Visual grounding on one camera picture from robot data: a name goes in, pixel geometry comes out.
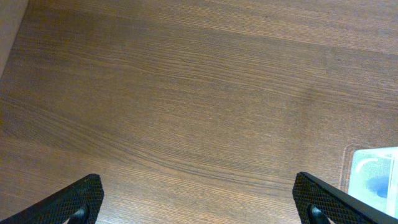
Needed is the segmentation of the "clear plastic container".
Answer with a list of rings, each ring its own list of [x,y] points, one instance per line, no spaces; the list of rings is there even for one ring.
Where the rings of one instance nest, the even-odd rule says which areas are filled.
[[[348,194],[397,218],[397,148],[355,151]]]

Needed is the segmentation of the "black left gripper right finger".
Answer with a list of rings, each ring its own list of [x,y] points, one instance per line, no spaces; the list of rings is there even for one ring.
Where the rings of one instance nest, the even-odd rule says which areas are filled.
[[[302,224],[397,224],[397,219],[307,173],[296,175],[292,190]]]

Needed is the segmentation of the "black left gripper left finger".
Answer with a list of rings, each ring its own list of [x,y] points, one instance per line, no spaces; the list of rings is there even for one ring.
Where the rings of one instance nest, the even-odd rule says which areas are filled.
[[[98,174],[89,174],[23,211],[2,224],[88,223],[97,220],[104,199]]]

